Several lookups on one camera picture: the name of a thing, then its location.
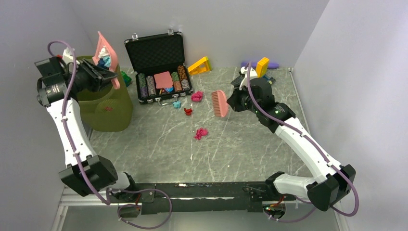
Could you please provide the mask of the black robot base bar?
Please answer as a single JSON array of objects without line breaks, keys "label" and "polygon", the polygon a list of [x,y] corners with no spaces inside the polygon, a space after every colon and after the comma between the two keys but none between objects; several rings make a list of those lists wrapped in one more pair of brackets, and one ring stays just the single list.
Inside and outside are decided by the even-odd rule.
[{"label": "black robot base bar", "polygon": [[295,200],[282,195],[264,181],[139,183],[133,196],[143,215],[172,212],[247,211]]}]

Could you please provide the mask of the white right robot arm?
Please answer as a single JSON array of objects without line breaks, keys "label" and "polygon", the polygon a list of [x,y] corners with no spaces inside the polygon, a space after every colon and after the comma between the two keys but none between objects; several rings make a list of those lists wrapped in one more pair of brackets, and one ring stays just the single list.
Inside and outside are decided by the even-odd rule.
[{"label": "white right robot arm", "polygon": [[305,198],[320,211],[327,211],[354,189],[356,170],[330,156],[302,126],[288,105],[275,100],[271,84],[264,78],[248,81],[238,77],[226,100],[235,112],[250,111],[258,121],[281,138],[304,162],[312,176],[298,177],[277,172],[266,180],[266,196],[271,200],[283,194]]}]

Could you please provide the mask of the pink plastic dustpan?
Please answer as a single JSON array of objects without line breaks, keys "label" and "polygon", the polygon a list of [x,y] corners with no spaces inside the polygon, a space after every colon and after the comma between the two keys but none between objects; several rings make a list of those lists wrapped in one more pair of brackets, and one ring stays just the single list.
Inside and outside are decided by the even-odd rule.
[{"label": "pink plastic dustpan", "polygon": [[92,60],[95,64],[98,64],[100,59],[102,59],[105,64],[108,65],[105,67],[108,67],[109,71],[115,72],[118,65],[117,54],[100,31],[98,31],[98,35],[99,38],[96,46],[96,52],[92,57]]}]

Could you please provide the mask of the pink hand brush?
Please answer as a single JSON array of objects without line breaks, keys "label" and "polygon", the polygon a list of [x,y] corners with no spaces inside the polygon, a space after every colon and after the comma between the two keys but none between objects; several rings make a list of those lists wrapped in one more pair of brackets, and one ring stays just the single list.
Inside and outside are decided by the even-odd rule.
[{"label": "pink hand brush", "polygon": [[222,90],[216,90],[211,93],[213,111],[216,117],[226,117],[229,111],[227,97]]}]

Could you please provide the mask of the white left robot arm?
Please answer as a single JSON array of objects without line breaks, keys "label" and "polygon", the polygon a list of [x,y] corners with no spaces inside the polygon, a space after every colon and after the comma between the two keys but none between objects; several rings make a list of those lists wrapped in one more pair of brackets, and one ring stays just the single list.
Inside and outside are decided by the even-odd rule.
[{"label": "white left robot arm", "polygon": [[35,66],[41,73],[37,101],[52,117],[64,147],[66,168],[59,172],[61,181],[81,196],[114,188],[124,201],[134,201],[139,192],[131,176],[117,172],[110,160],[92,148],[76,96],[82,90],[101,91],[117,74],[85,59],[69,70],[57,56],[35,62]]}]

